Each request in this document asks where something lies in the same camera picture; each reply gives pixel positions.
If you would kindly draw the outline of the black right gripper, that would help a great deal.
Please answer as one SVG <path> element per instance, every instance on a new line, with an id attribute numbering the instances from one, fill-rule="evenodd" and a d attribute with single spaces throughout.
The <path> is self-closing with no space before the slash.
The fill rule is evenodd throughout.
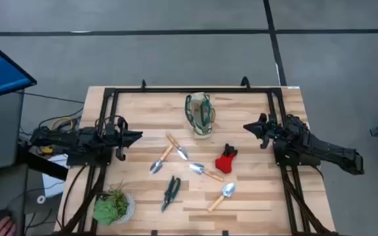
<path id="1" fill-rule="evenodd" d="M 246 124 L 243 128 L 254 134 L 256 138 L 260 138 L 262 140 L 261 149 L 266 149 L 270 138 L 275 136 L 276 115 L 261 113 L 258 121 Z"/>

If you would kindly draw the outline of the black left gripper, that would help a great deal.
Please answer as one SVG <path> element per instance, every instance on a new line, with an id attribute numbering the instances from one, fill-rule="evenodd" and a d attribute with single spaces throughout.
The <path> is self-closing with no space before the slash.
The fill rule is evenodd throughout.
<path id="1" fill-rule="evenodd" d="M 124 134 L 128 131 L 128 123 L 126 122 L 125 118 L 122 116 L 117 117 L 117 126 L 119 128 L 119 139 L 120 143 L 115 151 L 115 156 L 120 161 L 124 161 L 126 159 L 126 155 L 123 152 L 124 148 Z M 131 145 L 133 145 L 136 141 L 142 138 L 143 132 L 142 131 L 129 131 L 129 135 L 132 136 Z"/>

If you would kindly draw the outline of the steel trowel wooden handle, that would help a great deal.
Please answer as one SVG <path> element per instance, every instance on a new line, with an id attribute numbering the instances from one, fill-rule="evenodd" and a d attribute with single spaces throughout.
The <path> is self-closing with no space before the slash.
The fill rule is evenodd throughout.
<path id="1" fill-rule="evenodd" d="M 154 161 L 150 167 L 150 174 L 155 174 L 157 173 L 163 166 L 163 162 L 166 159 L 166 157 L 169 155 L 169 153 L 173 150 L 174 145 L 171 144 L 165 152 L 162 154 L 162 156 L 157 160 Z"/>
<path id="2" fill-rule="evenodd" d="M 189 164 L 189 167 L 196 174 L 199 174 L 199 175 L 204 174 L 204 175 L 209 176 L 210 178 L 213 178 L 213 179 L 215 179 L 217 181 L 220 181 L 220 182 L 224 181 L 223 177 L 220 177 L 220 176 L 218 176 L 216 174 L 213 174 L 210 170 L 208 170 L 207 168 L 205 168 L 205 166 L 203 164 L 200 164 L 200 163 L 191 163 L 191 164 Z"/>

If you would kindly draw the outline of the narrow pointed trowel wooden handle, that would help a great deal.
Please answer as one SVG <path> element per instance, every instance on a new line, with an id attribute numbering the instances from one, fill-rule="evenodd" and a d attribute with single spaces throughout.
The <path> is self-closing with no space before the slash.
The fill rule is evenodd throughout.
<path id="1" fill-rule="evenodd" d="M 181 156 L 181 158 L 184 159 L 185 161 L 187 161 L 188 160 L 188 154 L 187 154 L 186 150 L 177 142 L 177 140 L 172 136 L 171 133 L 167 132 L 166 137 L 176 147 L 177 153 Z"/>

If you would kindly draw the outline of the red black gardening glove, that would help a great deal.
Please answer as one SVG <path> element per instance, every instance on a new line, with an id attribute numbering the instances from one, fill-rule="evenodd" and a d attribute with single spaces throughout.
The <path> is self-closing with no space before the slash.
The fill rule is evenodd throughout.
<path id="1" fill-rule="evenodd" d="M 225 144 L 224 151 L 221 156 L 215 159 L 215 168 L 224 174 L 230 174 L 232 171 L 232 161 L 238 154 L 238 150 L 234 146 Z"/>

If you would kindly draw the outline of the beige green canvas gardening bag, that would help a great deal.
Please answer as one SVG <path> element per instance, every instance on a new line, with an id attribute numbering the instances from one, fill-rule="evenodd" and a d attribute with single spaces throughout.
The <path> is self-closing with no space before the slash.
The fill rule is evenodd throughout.
<path id="1" fill-rule="evenodd" d="M 209 96 L 204 92 L 189 94 L 185 99 L 184 111 L 195 138 L 210 137 L 216 113 Z"/>

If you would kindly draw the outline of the wide steel scoop wooden handle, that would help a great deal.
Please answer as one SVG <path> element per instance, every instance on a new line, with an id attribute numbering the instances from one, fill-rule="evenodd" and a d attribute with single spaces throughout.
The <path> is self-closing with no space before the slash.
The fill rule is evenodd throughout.
<path id="1" fill-rule="evenodd" d="M 222 189 L 221 189 L 221 195 L 218 197 L 215 202 L 207 209 L 208 212 L 214 211 L 217 206 L 225 199 L 225 198 L 230 198 L 234 192 L 235 192 L 236 185 L 235 183 L 229 183 L 226 184 Z"/>

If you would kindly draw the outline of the teal handled pliers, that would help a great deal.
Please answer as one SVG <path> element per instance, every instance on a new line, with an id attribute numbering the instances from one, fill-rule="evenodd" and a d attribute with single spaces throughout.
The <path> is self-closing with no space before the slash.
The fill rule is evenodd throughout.
<path id="1" fill-rule="evenodd" d="M 179 192 L 181 184 L 180 178 L 175 178 L 172 176 L 169 182 L 168 188 L 164 193 L 163 204 L 161 206 L 161 211 L 164 212 L 166 208 L 175 200 L 177 193 Z"/>

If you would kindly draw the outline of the green potted plant white pot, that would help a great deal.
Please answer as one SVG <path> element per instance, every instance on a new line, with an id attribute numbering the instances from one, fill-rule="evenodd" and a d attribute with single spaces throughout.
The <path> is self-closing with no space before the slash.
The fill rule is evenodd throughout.
<path id="1" fill-rule="evenodd" d="M 123 181 L 118 184 L 111 184 L 108 190 L 97 195 L 93 219 L 100 225 L 125 224 L 133 217 L 136 203 L 133 196 L 123 190 L 126 185 L 127 183 Z"/>

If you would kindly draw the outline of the white paper sheet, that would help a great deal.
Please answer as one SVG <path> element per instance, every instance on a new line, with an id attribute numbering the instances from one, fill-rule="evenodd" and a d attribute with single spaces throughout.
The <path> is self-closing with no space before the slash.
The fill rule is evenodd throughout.
<path id="1" fill-rule="evenodd" d="M 68 156 L 66 154 L 55 155 L 49 158 L 49 161 L 69 169 L 69 166 L 67 165 L 67 158 Z M 44 194 L 47 199 L 54 197 L 55 195 L 59 195 L 63 193 L 64 186 L 65 186 L 64 180 L 51 177 L 47 174 L 42 174 L 42 179 L 43 179 Z"/>

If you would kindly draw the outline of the black desk beam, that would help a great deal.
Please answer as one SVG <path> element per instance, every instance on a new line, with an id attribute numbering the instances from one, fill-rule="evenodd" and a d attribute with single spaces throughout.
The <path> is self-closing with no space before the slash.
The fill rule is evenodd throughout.
<path id="1" fill-rule="evenodd" d="M 30 169 L 36 170 L 59 180 L 66 180 L 68 169 L 57 163 L 53 163 L 28 151 L 17 151 L 16 162 L 26 164 Z"/>

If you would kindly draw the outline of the black metal table frame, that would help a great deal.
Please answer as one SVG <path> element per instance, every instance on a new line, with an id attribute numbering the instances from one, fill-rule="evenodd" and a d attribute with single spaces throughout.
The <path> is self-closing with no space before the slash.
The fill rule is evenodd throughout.
<path id="1" fill-rule="evenodd" d="M 210 137 L 197 139 L 185 116 L 185 99 L 189 94 L 204 92 L 215 109 L 215 122 Z M 256 121 L 261 113 L 274 113 L 278 118 L 292 114 L 306 121 L 307 114 L 301 91 L 291 87 L 90 87 L 81 118 L 83 126 L 92 126 L 99 118 L 120 115 L 129 128 L 143 136 L 125 149 L 126 159 L 112 157 L 106 168 L 72 167 L 68 172 L 58 217 L 64 226 L 56 226 L 61 236 L 158 236 L 214 235 L 291 235 L 303 227 L 305 217 L 294 202 L 286 201 L 287 193 L 271 148 L 261 149 L 260 141 L 246 131 L 244 124 Z M 169 132 L 186 150 L 185 161 L 174 146 L 162 168 L 150 174 L 150 167 L 172 144 Z M 215 168 L 215 159 L 225 144 L 238 154 L 232 171 L 224 174 Z M 199 175 L 189 167 L 200 163 L 224 178 L 217 181 Z M 164 193 L 172 176 L 181 179 L 175 200 L 161 211 Z M 77 226 L 69 221 L 96 182 L 102 178 L 102 190 L 121 181 L 135 200 L 135 213 L 125 224 L 102 226 L 93 219 L 89 208 Z M 220 197 L 221 189 L 235 183 L 234 194 L 217 208 L 207 209 Z"/>

